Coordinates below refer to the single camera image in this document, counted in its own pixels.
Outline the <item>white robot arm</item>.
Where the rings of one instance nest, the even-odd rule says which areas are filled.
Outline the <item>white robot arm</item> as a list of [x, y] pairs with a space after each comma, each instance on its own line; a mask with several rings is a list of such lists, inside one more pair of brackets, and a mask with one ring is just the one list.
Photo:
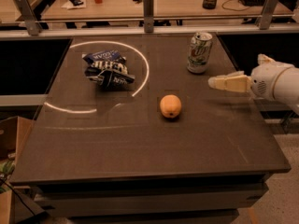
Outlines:
[[211, 77], [212, 89], [232, 92], [251, 92], [268, 101], [277, 101], [299, 115], [299, 69], [259, 54], [258, 65], [249, 76], [243, 71]]

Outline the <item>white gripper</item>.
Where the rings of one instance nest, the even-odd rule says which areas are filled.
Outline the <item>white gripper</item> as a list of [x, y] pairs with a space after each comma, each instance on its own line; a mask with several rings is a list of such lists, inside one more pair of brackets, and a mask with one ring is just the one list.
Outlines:
[[246, 75], [217, 76], [211, 77], [207, 83], [212, 89], [232, 92], [247, 92], [251, 85], [253, 93], [258, 97], [273, 99], [278, 77], [287, 69], [293, 68], [292, 64], [273, 63], [273, 61], [274, 59], [265, 54], [259, 54], [259, 65], [252, 70], [251, 78]]

